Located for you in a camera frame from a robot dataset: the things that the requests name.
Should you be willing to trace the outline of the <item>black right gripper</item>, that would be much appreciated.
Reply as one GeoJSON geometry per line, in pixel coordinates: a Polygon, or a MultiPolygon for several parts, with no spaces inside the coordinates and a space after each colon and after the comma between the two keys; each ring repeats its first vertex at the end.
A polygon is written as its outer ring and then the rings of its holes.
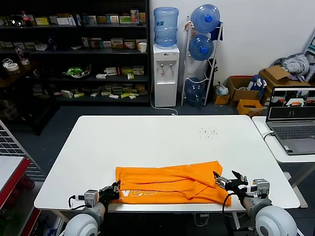
{"type": "Polygon", "coordinates": [[[236,180],[227,179],[213,171],[216,184],[226,191],[232,191],[236,193],[237,196],[246,196],[248,186],[247,177],[236,171],[232,171],[232,173],[236,177],[236,180]]]}

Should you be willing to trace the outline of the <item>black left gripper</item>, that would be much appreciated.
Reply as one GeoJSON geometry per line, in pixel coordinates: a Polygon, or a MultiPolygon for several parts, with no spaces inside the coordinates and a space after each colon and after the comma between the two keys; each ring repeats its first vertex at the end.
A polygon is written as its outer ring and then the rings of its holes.
{"type": "Polygon", "coordinates": [[[120,198],[120,191],[119,191],[120,183],[121,181],[119,180],[117,182],[114,182],[112,186],[106,186],[100,189],[98,192],[99,194],[98,201],[109,203],[115,199],[119,199],[120,198]]]}

